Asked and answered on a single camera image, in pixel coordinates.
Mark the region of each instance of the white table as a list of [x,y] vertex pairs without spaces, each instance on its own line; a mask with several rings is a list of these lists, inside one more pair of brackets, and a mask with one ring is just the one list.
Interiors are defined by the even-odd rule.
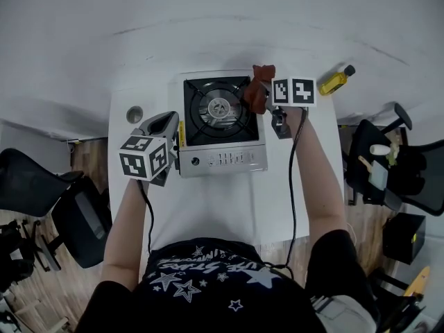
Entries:
[[[181,105],[171,105],[170,83],[163,87],[139,87],[115,92],[110,110],[108,168],[112,217],[115,218],[128,178],[122,175],[118,149],[138,127],[126,121],[127,110],[140,106],[143,120]],[[343,168],[339,133],[333,102],[319,97],[309,118],[343,191]],[[218,237],[253,245],[284,241],[292,237],[293,220],[288,185],[290,139],[279,140],[271,128],[271,116],[264,115],[268,171],[183,179],[170,171],[165,188],[151,186],[148,197],[153,205],[155,224],[152,248],[195,237]],[[296,201],[297,237],[309,234],[307,211],[295,158],[293,188]],[[147,209],[145,233],[150,226]],[[146,259],[147,238],[144,238]]]

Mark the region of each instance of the star print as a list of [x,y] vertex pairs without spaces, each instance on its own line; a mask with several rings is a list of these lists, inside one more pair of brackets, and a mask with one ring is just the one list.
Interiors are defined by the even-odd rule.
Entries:
[[238,309],[241,309],[242,307],[244,307],[241,305],[240,300],[238,300],[238,301],[230,300],[230,302],[231,302],[231,304],[230,304],[230,306],[228,306],[228,308],[232,308],[234,312],[237,312]]
[[197,257],[198,255],[203,255],[202,249],[203,249],[203,246],[201,246],[201,247],[196,246],[196,251],[191,255],[193,255],[193,257]]
[[249,274],[251,279],[247,281],[247,284],[253,284],[255,282],[260,283],[262,286],[265,286],[267,289],[271,289],[273,287],[272,279],[280,278],[279,275],[273,274],[269,268],[262,268],[259,271],[254,270],[242,270],[245,274]]
[[227,273],[217,274],[217,280],[224,282],[225,279],[228,279]]
[[152,282],[150,282],[150,284],[157,284],[158,282],[161,282],[162,286],[164,288],[164,291],[166,291],[171,282],[181,281],[180,278],[174,276],[175,274],[176,273],[172,273],[172,274],[167,275],[167,274],[160,273],[160,277],[158,277],[156,280],[153,280]]
[[185,284],[177,284],[173,282],[173,285],[178,288],[178,290],[174,293],[174,297],[176,296],[183,296],[185,300],[187,300],[189,303],[191,303],[193,293],[199,293],[202,292],[201,290],[197,289],[196,287],[192,286],[193,280],[186,282]]

